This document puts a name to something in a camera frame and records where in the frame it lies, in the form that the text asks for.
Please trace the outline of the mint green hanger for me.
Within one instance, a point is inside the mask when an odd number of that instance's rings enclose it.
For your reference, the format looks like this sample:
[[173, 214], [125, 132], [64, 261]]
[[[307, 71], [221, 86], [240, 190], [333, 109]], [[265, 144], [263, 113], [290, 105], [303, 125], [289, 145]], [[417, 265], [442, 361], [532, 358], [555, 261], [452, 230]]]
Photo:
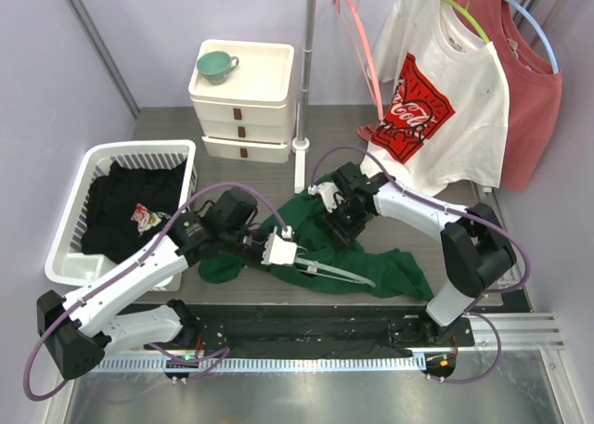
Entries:
[[357, 285], [366, 285], [372, 288], [376, 287], [376, 283], [367, 277], [360, 276], [352, 272], [343, 270], [341, 268], [320, 263], [317, 261], [311, 261], [301, 257], [296, 257], [294, 260], [294, 266], [301, 273], [307, 274], [309, 276], [321, 276], [325, 278], [339, 280], [341, 282]]

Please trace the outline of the green t-shirt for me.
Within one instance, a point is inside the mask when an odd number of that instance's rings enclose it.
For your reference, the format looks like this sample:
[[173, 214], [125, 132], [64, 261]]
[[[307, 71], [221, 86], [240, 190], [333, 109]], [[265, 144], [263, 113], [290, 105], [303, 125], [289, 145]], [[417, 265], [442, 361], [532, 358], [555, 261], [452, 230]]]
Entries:
[[381, 299], [406, 295], [426, 302], [433, 298], [433, 291], [411, 253], [392, 249], [372, 254], [356, 241], [338, 249], [333, 246], [327, 229], [316, 221], [323, 211], [323, 202], [310, 197], [305, 191], [293, 196], [278, 209], [283, 220], [294, 229], [296, 243], [302, 247], [302, 257], [365, 277], [374, 283], [373, 286], [314, 276], [304, 267], [247, 263], [223, 251], [201, 261], [198, 268], [200, 277], [209, 283], [226, 283], [236, 279], [243, 267], [249, 266], [283, 282], [328, 294], [367, 292]]

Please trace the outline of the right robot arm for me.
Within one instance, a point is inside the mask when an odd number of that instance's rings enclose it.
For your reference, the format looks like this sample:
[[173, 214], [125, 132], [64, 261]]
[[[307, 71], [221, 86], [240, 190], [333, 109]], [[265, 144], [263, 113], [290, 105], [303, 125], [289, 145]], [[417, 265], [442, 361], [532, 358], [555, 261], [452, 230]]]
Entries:
[[384, 173], [362, 174], [351, 162], [308, 188], [321, 198], [320, 220], [341, 245], [352, 242], [371, 216], [414, 227], [440, 244], [447, 281], [420, 316], [420, 341], [438, 345], [448, 339], [463, 313], [517, 262], [508, 236], [484, 203], [470, 208], [398, 186]]

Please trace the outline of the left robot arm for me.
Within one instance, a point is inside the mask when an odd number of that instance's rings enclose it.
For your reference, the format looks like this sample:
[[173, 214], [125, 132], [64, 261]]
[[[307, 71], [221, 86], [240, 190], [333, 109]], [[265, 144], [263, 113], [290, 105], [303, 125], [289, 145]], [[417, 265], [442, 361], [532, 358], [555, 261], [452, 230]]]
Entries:
[[190, 347], [198, 322], [185, 304], [172, 300], [140, 314], [122, 309], [165, 279], [219, 252], [269, 264], [273, 248], [289, 228], [252, 227], [259, 193], [233, 186], [204, 214], [182, 208], [148, 244], [99, 279], [65, 295], [54, 290], [36, 301], [36, 347], [46, 349], [65, 380], [90, 372], [105, 356], [135, 346], [171, 342]]

